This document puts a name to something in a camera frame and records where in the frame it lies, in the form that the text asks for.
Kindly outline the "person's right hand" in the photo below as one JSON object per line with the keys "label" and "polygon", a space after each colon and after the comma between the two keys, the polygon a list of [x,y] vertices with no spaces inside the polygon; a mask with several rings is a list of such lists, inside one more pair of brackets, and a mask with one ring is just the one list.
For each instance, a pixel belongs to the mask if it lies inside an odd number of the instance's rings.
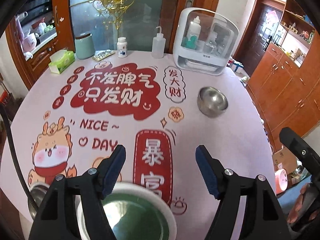
{"label": "person's right hand", "polygon": [[312,204],[315,203],[316,198],[318,197],[318,191],[313,186],[313,183],[306,183],[301,189],[298,198],[295,201],[293,208],[290,210],[289,215],[287,217],[288,224],[295,224],[297,220],[299,220],[309,208],[313,211],[310,214],[308,220],[311,221],[317,217],[319,214],[318,210],[315,210],[312,207]]}

